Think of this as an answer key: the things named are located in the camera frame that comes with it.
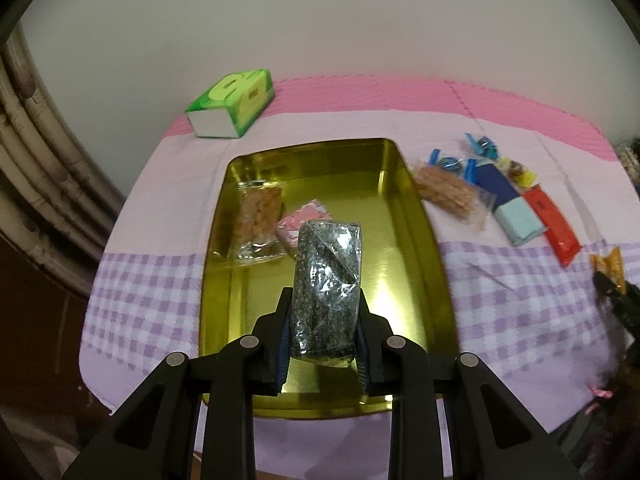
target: gingham pattern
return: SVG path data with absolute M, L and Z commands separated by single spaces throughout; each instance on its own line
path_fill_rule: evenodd
M 620 248 L 626 279 L 640 281 L 640 244 Z M 494 373 L 507 378 L 607 335 L 622 341 L 609 303 L 598 304 L 591 281 L 589 253 L 611 249 L 587 246 L 562 269 L 548 246 L 441 244 L 462 349 L 478 354 Z
M 203 254 L 104 254 L 81 344 L 145 373 L 169 352 L 196 357 L 203 270 Z
M 640 282 L 640 244 L 621 248 L 626 278 Z M 619 331 L 607 304 L 596 304 L 588 257 L 610 249 L 585 247 L 562 269 L 548 246 L 440 244 L 462 349 L 506 378 Z M 203 269 L 203 254 L 105 254 L 82 345 L 145 373 L 169 352 L 196 356 Z

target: pink candy wrapper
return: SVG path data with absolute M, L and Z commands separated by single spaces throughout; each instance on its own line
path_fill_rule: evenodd
M 298 252 L 298 231 L 300 227 L 308 220 L 316 219 L 331 220 L 332 218 L 320 201 L 312 200 L 277 222 L 276 236 L 286 245 L 289 251 L 296 254 Z

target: red snack package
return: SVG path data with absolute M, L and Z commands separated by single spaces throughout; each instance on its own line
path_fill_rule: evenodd
M 560 265 L 566 267 L 582 248 L 578 238 L 575 237 L 574 230 L 571 229 L 562 213 L 558 211 L 556 204 L 542 191 L 540 186 L 532 187 L 525 191 L 522 196 L 524 200 L 529 202 L 540 221 L 547 227 L 546 239 L 556 253 Z

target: gold tray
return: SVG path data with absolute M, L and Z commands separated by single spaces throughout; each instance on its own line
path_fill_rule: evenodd
M 239 182 L 282 188 L 285 211 L 312 199 L 336 220 L 362 225 L 362 290 L 370 310 L 394 333 L 430 352 L 456 355 L 454 314 L 440 253 L 398 147 L 388 139 L 331 140 L 240 156 L 226 168 L 207 250 L 200 316 L 200 353 L 218 352 L 250 333 L 292 286 L 295 262 L 235 266 L 226 258 L 239 208 Z M 292 359 L 282 393 L 254 397 L 254 415 L 332 418 L 390 408 L 364 397 L 354 364 L 328 368 Z

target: green tissue box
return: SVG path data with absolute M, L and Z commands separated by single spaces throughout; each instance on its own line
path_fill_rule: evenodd
M 237 72 L 223 77 L 184 112 L 198 137 L 239 138 L 273 96 L 269 70 Z

